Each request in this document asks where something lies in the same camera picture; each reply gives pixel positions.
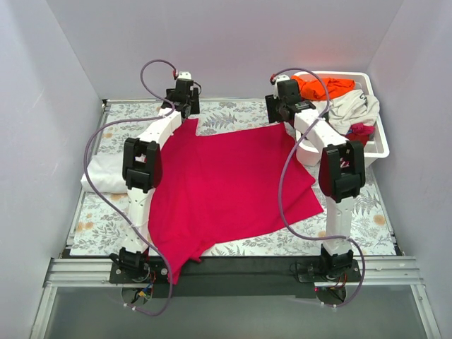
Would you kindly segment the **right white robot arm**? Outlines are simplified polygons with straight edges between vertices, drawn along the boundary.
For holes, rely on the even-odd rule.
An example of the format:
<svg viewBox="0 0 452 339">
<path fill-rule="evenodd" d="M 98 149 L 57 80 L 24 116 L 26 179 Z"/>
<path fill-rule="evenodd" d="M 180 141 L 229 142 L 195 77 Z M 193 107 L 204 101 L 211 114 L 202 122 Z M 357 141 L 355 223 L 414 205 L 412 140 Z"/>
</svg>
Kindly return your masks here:
<svg viewBox="0 0 452 339">
<path fill-rule="evenodd" d="M 269 122 L 292 124 L 300 139 L 307 139 L 321 154 L 318 183 L 326 197 L 327 217 L 317 271 L 333 281 L 352 267 L 352 208 L 365 184 L 363 145 L 340 135 L 314 104 L 303 100 L 297 81 L 279 75 L 270 83 L 274 93 L 266 96 Z"/>
</svg>

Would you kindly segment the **magenta t shirt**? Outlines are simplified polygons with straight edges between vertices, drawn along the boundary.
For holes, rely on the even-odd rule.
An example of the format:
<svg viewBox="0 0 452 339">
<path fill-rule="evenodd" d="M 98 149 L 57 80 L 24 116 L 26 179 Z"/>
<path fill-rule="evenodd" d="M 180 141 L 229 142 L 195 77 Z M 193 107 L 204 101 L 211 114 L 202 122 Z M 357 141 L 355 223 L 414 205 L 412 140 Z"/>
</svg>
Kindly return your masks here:
<svg viewBox="0 0 452 339">
<path fill-rule="evenodd" d="M 173 279 L 212 246 L 281 230 L 322 212 L 314 178 L 289 158 L 283 124 L 197 136 L 182 124 L 162 149 L 162 181 L 150 204 L 153 244 Z"/>
</svg>

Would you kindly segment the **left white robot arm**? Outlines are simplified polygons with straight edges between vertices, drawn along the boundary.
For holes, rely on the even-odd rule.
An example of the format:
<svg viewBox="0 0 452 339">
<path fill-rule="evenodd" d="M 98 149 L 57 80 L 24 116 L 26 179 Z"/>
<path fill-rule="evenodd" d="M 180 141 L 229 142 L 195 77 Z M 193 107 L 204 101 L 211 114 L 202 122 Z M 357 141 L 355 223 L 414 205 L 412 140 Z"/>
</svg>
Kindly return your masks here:
<svg viewBox="0 0 452 339">
<path fill-rule="evenodd" d="M 146 253 L 156 254 L 148 246 L 152 242 L 148 221 L 155 189 L 162 181 L 161 150 L 186 118 L 200 112 L 198 83 L 189 72 L 179 73 L 175 86 L 166 89 L 165 98 L 160 118 L 124 143 L 122 177 L 129 202 L 126 216 L 132 223 L 132 230 L 127 233 L 119 253 L 111 254 L 110 258 L 120 273 L 137 283 L 145 281 L 150 274 Z"/>
</svg>

